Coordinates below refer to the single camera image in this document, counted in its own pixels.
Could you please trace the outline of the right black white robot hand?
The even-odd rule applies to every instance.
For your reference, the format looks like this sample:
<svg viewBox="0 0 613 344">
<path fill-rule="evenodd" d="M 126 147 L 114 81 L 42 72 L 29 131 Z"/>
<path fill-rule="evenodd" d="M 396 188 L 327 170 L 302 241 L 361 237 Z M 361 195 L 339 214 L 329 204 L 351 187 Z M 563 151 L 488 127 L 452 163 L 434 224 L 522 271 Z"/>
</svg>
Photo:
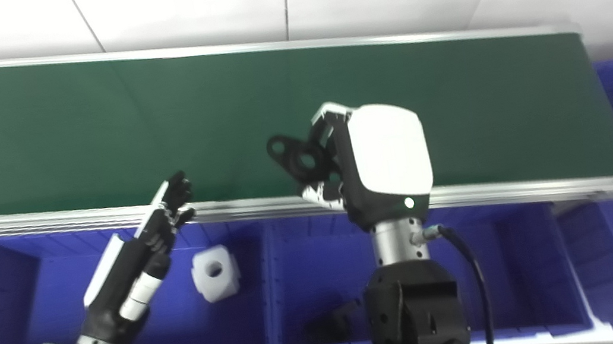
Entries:
<svg viewBox="0 0 613 344">
<path fill-rule="evenodd" d="M 302 199 L 345 211 L 360 229 L 429 212 L 432 165 L 422 121 L 390 104 L 350 107 L 327 102 L 311 119 L 305 147 L 323 156 L 323 175 L 301 185 Z"/>
</svg>

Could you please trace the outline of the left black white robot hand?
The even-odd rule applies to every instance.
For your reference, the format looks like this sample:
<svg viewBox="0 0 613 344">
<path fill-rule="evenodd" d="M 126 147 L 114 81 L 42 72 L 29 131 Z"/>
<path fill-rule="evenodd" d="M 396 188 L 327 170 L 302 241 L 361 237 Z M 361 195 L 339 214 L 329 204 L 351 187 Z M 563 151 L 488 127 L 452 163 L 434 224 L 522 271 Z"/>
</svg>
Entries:
<svg viewBox="0 0 613 344">
<path fill-rule="evenodd" d="M 180 228 L 195 216 L 187 206 L 192 186 L 184 171 L 177 171 L 159 188 L 151 211 L 139 223 L 134 237 L 122 245 L 103 285 L 89 305 L 81 338 L 86 344 L 133 344 L 150 314 L 141 302 L 135 317 L 122 313 L 131 301 L 133 287 L 141 278 L 162 282 L 170 268 L 170 254 Z"/>
</svg>

